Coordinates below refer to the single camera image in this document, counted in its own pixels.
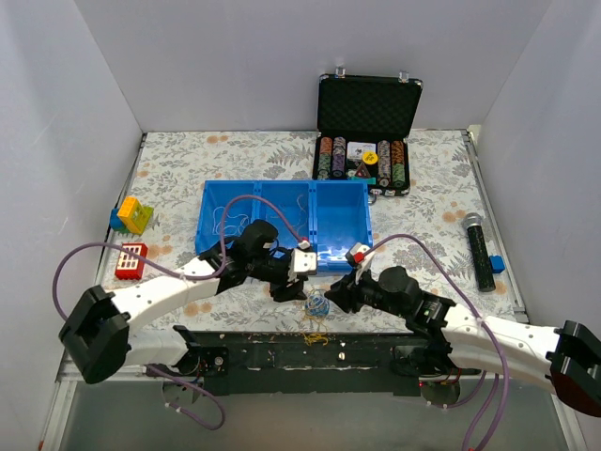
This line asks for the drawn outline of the blue plastic divided bin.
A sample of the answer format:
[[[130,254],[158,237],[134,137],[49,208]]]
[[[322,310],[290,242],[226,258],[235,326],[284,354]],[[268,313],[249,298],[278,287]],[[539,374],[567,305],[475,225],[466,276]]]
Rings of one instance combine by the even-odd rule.
[[[219,234],[239,235],[254,220],[278,230],[279,244],[291,248],[297,235],[317,253],[319,275],[348,272],[347,251],[357,242],[373,245],[367,186],[360,181],[210,180],[205,184],[195,235],[201,254]]]

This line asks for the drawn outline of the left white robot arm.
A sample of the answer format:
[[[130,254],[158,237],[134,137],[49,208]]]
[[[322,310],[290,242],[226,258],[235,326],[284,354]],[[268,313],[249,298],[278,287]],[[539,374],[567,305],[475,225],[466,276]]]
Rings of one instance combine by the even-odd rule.
[[[256,220],[240,236],[218,241],[175,271],[115,291],[87,289],[59,333],[84,381],[105,381],[131,365],[164,365],[191,375],[204,361],[195,335],[179,325],[158,332],[146,326],[248,278],[269,283],[278,303],[304,299],[304,283],[316,273],[316,253],[307,240],[280,248],[277,236],[273,225]]]

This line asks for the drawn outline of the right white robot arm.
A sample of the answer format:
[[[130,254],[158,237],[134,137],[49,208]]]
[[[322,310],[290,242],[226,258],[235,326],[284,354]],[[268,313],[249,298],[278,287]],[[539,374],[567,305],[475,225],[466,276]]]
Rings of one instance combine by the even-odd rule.
[[[478,319],[466,306],[421,289],[401,266],[378,278],[369,271],[351,272],[325,296],[346,313],[370,306],[403,319],[430,343],[424,359],[436,373],[452,367],[507,373],[578,412],[600,414],[600,341],[578,322],[548,327]]]

